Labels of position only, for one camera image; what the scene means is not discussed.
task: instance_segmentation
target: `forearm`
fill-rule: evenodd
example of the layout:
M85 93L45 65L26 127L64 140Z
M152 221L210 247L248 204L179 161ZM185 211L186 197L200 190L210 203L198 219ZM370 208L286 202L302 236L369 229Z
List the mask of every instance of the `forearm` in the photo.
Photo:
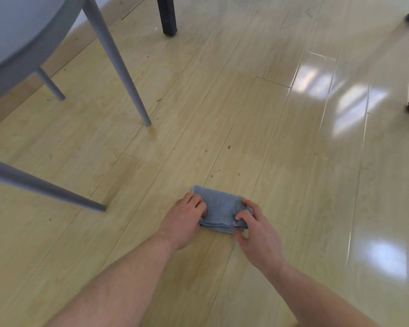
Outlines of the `forearm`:
M173 253L153 235L95 277L47 326L138 326Z
M289 264L267 276L303 327L374 327L343 298Z

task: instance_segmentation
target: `folded towel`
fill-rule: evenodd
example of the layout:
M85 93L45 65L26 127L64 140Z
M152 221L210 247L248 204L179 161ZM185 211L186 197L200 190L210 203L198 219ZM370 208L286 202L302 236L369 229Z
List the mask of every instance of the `folded towel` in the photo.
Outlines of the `folded towel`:
M241 219L236 221L235 216L241 211L252 210L241 203L241 196L236 196L222 191L193 186L192 193L200 194L207 205L207 212L204 218L200 218L200 227L208 228L214 231L232 233L233 227L241 230L247 229L246 222Z

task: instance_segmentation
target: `hand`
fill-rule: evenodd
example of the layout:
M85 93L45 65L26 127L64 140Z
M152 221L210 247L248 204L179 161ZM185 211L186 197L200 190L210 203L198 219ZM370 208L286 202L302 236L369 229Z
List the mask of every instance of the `hand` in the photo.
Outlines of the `hand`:
M162 220L157 233L179 250L186 247L198 231L198 221L206 214L206 203L198 194L186 193Z
M238 228L234 228L234 235L249 262L269 278L272 274L279 273L287 263L282 241L258 204L246 199L242 203L253 210L253 215L244 210L235 219L244 219L249 226L249 237L245 238Z

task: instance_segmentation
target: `baseboard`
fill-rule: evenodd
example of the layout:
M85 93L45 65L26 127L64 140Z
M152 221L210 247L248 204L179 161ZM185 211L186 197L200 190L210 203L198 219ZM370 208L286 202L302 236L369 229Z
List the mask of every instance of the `baseboard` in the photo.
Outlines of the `baseboard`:
M112 25L132 11L142 0L111 0L101 11L108 24ZM44 71L53 76L72 58L79 54L95 39L95 33L88 21L85 21L66 36L50 58L43 64ZM35 76L28 76L11 91L0 98L0 122L31 96L39 87L41 81Z

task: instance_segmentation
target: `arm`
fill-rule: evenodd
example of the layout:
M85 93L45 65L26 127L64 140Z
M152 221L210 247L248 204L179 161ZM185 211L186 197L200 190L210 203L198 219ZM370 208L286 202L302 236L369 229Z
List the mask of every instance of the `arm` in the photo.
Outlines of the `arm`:
M242 202L253 210L253 215L245 210L236 216L236 220L242 218L249 226L249 237L235 229L236 239L248 260L273 285L302 326L377 326L330 289L292 267L285 258L278 233L259 205L249 200Z
M139 326L165 267L192 241L205 214L200 195L187 193L155 234L96 276L46 326Z

